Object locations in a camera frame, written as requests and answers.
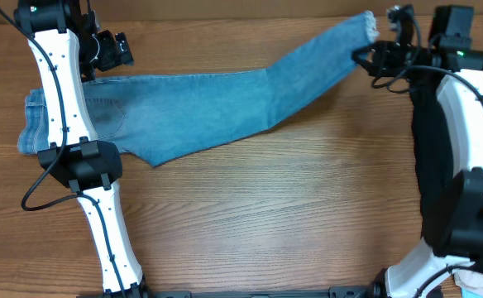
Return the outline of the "light blue denim jeans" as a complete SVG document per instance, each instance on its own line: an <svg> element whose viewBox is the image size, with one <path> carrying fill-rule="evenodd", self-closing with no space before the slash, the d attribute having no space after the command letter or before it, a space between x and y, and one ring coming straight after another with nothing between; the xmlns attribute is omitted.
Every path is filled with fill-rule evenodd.
<svg viewBox="0 0 483 298"><path fill-rule="evenodd" d="M346 78L378 35L366 11L263 69L92 80L88 115L101 140L158 166L271 129Z"/></svg>

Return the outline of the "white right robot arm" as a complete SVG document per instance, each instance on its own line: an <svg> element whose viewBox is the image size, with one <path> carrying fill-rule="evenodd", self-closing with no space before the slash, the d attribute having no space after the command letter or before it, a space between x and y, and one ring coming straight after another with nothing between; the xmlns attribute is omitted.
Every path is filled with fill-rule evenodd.
<svg viewBox="0 0 483 298"><path fill-rule="evenodd" d="M473 16L472 7L437 7L422 42L413 7L392 7L395 39L353 52L373 88L409 85L422 232L370 286L332 288L331 296L439 297L455 272L483 275L483 51L471 46Z"/></svg>

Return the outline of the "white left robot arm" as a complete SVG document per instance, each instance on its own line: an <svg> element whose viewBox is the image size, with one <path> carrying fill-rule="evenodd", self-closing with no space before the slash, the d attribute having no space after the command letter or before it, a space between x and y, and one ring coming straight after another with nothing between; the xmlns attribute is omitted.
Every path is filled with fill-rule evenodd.
<svg viewBox="0 0 483 298"><path fill-rule="evenodd" d="M83 90L96 70L132 64L127 39L101 30L95 11L82 12L77 1L20 1L13 16L45 96L48 147L37 153L43 175L70 189L84 210L102 268L102 295L150 297L122 214L122 160L116 145L95 132Z"/></svg>

